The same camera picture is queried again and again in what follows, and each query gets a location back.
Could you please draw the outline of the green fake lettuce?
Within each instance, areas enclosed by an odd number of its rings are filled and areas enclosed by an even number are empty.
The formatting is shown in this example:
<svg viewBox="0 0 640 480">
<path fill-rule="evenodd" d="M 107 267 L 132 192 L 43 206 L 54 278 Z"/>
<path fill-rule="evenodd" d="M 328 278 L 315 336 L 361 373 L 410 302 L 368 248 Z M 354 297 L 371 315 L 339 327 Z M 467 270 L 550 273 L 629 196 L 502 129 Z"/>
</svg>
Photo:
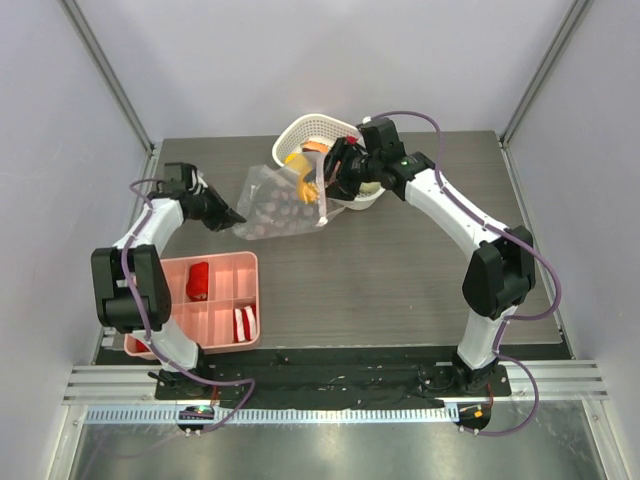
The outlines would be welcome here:
<svg viewBox="0 0 640 480">
<path fill-rule="evenodd" d="M 381 188 L 381 185 L 377 182 L 362 183 L 359 187 L 360 196 L 371 196 L 376 194 Z"/>
</svg>

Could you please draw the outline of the clear pink zip top bag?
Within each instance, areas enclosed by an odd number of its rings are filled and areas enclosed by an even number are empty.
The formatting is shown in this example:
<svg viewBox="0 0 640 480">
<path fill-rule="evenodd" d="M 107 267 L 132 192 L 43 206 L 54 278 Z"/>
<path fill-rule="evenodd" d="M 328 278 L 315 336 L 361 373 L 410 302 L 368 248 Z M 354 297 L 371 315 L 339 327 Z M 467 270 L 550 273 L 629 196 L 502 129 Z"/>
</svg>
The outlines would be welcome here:
<svg viewBox="0 0 640 480">
<path fill-rule="evenodd" d="M 309 171 L 303 174 L 285 166 L 275 169 L 261 165 L 249 169 L 237 203 L 237 212 L 246 222 L 232 228 L 234 235 L 254 241 L 315 233 L 345 210 L 344 205 L 329 198 L 325 192 L 325 155 L 302 153 L 309 162 Z M 299 200 L 296 184 L 300 176 L 316 183 L 319 191 L 317 203 L 305 204 Z"/>
</svg>

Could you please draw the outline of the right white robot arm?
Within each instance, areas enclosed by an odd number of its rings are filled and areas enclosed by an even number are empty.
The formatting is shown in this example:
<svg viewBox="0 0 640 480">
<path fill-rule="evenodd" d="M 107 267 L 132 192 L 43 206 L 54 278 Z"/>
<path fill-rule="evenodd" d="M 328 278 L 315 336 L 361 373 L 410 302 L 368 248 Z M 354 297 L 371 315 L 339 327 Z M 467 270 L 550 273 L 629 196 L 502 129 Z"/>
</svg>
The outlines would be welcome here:
<svg viewBox="0 0 640 480">
<path fill-rule="evenodd" d="M 407 153 L 394 122 L 385 117 L 338 138 L 324 160 L 329 197 L 353 197 L 379 183 L 433 220 L 468 261 L 462 293 L 469 316 L 452 358 L 451 383 L 465 395 L 484 388 L 498 364 L 498 342 L 509 316 L 535 285 L 533 237 L 523 226 L 492 226 L 490 217 L 445 182 L 433 160 Z"/>
</svg>

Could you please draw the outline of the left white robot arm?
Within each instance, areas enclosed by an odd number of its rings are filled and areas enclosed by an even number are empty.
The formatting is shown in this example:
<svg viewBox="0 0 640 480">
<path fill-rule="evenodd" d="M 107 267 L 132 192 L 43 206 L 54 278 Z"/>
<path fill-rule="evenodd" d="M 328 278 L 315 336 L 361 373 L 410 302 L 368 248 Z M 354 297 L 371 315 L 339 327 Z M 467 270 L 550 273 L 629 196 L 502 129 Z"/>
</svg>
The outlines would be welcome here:
<svg viewBox="0 0 640 480">
<path fill-rule="evenodd" d="M 158 359 L 164 371 L 179 374 L 178 386 L 190 398 L 205 397 L 213 385 L 203 368 L 204 353 L 172 317 L 172 298 L 160 256 L 187 220 L 213 231 L 246 219 L 204 184 L 173 193 L 155 189 L 142 197 L 141 216 L 110 247 L 91 254 L 96 311 L 100 324 L 131 335 Z"/>
</svg>

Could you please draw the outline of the red fake food under arm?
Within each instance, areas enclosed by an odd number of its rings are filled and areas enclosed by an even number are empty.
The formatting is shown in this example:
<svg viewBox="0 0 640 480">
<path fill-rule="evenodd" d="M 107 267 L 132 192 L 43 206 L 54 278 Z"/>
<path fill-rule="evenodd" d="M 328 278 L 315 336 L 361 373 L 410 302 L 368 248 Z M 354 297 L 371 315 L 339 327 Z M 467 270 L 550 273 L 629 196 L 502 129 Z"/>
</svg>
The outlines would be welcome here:
<svg viewBox="0 0 640 480">
<path fill-rule="evenodd" d="M 146 344 L 143 341 L 140 341 L 138 339 L 134 340 L 134 352 L 135 353 L 143 353 L 143 352 L 148 352 L 149 349 L 146 346 Z"/>
</svg>

